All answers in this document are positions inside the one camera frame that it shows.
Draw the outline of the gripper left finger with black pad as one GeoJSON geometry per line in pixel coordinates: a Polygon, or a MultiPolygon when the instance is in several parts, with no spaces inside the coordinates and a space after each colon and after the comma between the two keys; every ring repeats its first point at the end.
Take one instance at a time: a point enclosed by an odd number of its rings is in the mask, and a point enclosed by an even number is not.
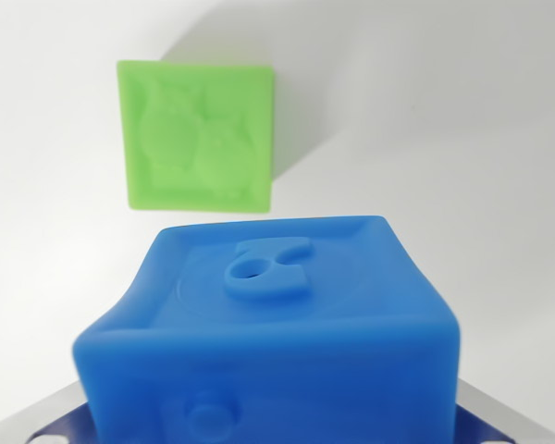
{"type": "Polygon", "coordinates": [[[0,443],[39,442],[93,442],[93,420],[79,382],[0,422],[0,443]]]}

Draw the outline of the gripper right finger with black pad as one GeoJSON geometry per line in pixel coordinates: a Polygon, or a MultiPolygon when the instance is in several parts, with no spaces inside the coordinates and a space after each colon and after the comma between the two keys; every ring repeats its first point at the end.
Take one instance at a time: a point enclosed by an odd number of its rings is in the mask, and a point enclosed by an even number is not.
{"type": "Polygon", "coordinates": [[[459,380],[456,443],[555,443],[555,432],[459,380]]]}

